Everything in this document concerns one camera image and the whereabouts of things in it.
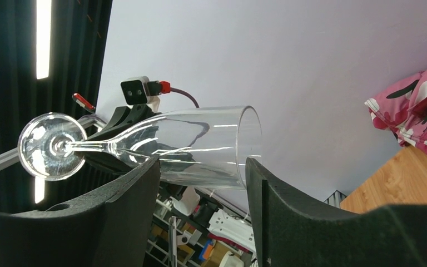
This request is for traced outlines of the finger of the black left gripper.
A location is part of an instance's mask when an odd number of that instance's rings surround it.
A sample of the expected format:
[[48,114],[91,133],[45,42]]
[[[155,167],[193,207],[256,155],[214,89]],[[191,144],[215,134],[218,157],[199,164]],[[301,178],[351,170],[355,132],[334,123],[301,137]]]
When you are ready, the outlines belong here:
[[199,109],[155,113],[147,105],[116,108],[109,123],[89,141],[111,141],[109,152],[83,152],[97,170],[125,174],[152,157],[158,157],[163,174],[186,173],[194,165],[195,143],[210,125],[198,119]]

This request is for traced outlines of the pink camouflage cloth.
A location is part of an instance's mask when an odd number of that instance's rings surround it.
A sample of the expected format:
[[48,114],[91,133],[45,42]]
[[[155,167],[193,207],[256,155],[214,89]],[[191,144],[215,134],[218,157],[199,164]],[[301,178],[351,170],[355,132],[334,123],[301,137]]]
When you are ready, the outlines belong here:
[[400,146],[427,154],[427,69],[365,101],[375,128],[393,133]]

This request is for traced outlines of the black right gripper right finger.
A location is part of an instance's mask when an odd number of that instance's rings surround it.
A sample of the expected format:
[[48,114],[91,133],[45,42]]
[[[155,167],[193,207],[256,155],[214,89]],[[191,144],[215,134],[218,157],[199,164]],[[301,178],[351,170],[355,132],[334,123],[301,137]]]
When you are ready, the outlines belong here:
[[246,160],[259,266],[427,266],[427,205],[356,214],[319,201]]

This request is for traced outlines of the wine glass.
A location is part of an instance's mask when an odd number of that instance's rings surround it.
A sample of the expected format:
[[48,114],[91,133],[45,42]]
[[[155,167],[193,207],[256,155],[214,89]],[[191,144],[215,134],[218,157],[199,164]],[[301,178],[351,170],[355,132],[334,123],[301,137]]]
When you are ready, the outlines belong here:
[[164,182],[244,190],[246,160],[261,158],[261,141],[260,119],[251,106],[161,113],[93,136],[69,115],[50,112],[25,126],[17,151],[27,172],[47,181],[69,178],[95,155],[130,169],[157,158]]

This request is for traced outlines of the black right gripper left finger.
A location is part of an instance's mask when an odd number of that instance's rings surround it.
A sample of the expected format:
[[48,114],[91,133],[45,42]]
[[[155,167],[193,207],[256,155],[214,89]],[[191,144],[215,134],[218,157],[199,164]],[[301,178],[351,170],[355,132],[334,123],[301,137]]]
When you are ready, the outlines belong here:
[[0,266],[142,266],[159,184],[152,158],[48,210],[0,212]]

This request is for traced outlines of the red clamp on frame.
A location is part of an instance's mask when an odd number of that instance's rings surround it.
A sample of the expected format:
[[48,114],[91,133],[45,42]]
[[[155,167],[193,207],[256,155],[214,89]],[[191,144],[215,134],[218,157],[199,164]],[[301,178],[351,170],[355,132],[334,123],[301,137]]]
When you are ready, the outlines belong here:
[[84,108],[87,112],[89,113],[94,113],[95,112],[95,107],[94,105],[92,105],[90,102],[88,102],[82,95],[80,95],[79,93],[74,93],[72,95],[72,99],[74,100],[74,102],[76,102],[79,106],[81,106],[82,108]]

